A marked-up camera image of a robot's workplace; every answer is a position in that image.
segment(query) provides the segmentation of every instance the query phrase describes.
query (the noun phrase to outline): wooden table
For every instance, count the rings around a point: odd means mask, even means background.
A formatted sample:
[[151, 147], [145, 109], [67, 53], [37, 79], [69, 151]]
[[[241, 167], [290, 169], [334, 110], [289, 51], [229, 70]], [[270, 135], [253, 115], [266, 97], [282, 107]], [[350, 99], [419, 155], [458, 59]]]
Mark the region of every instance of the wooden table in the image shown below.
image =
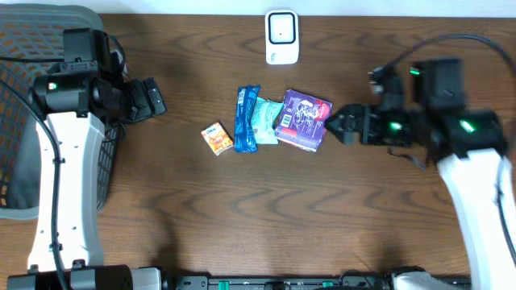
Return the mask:
[[[127, 128], [98, 224], [106, 264], [161, 265], [173, 273], [338, 275], [419, 265], [468, 274], [451, 198], [435, 168], [421, 171], [384, 147], [344, 146], [327, 135], [317, 153], [285, 143], [219, 157], [201, 130], [233, 133], [237, 87], [287, 89], [339, 107], [374, 103], [367, 72], [415, 42], [451, 32], [487, 35], [516, 52], [515, 20], [301, 17], [294, 65], [264, 59], [264, 19], [247, 16], [103, 15], [133, 77], [155, 77], [169, 112]], [[462, 56], [473, 107], [514, 116], [512, 79], [478, 43], [424, 48], [411, 60]], [[408, 82], [410, 61], [400, 72]], [[422, 148], [405, 150], [418, 158]], [[36, 222], [0, 221], [0, 288], [23, 274]]]

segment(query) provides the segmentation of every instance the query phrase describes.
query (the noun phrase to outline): teal packet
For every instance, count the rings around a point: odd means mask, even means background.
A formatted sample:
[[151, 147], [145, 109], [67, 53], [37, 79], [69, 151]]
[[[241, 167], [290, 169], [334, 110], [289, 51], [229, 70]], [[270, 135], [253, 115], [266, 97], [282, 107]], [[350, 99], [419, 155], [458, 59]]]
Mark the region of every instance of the teal packet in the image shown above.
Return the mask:
[[264, 100], [261, 97], [256, 99], [251, 119], [256, 144], [278, 144], [273, 126], [281, 108], [283, 108], [283, 103]]
[[255, 109], [260, 86], [240, 87], [235, 112], [235, 151], [238, 153], [256, 152], [255, 135], [252, 133], [251, 118]]

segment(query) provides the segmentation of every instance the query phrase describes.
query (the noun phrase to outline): snack package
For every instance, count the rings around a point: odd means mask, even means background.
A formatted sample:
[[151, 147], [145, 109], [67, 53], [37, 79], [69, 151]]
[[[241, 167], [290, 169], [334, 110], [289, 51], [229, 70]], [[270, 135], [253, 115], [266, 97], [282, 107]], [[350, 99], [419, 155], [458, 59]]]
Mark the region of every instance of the snack package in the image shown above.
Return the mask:
[[255, 109], [260, 86], [240, 87], [235, 112], [235, 151], [256, 152], [255, 135], [252, 133], [251, 118]]
[[201, 132], [201, 135], [217, 156], [233, 147], [233, 141], [219, 122], [207, 127], [206, 130]]
[[276, 120], [282, 107], [283, 103], [267, 101], [261, 97], [256, 99], [255, 110], [251, 119], [256, 144], [278, 144], [273, 126], [274, 120]]
[[276, 137], [295, 147], [316, 152], [326, 134], [324, 122], [330, 114], [330, 102], [289, 89]]

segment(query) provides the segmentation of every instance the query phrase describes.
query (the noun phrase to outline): blue wrapper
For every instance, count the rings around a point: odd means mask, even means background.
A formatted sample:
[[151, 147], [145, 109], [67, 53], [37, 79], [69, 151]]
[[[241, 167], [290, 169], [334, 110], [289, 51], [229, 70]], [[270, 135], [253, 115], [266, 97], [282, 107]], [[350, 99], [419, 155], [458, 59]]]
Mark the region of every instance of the blue wrapper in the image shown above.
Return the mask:
[[238, 153], [251, 153], [257, 150], [251, 118], [258, 92], [260, 92], [259, 85], [239, 88], [235, 113], [235, 151]]

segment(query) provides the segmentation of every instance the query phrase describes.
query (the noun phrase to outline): orange packet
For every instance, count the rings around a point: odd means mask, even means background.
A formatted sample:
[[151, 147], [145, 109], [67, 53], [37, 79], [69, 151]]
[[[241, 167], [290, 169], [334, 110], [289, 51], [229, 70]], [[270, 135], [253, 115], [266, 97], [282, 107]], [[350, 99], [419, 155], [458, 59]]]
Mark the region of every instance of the orange packet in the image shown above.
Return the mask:
[[217, 156], [233, 147], [233, 141], [219, 122], [207, 127], [201, 135]]

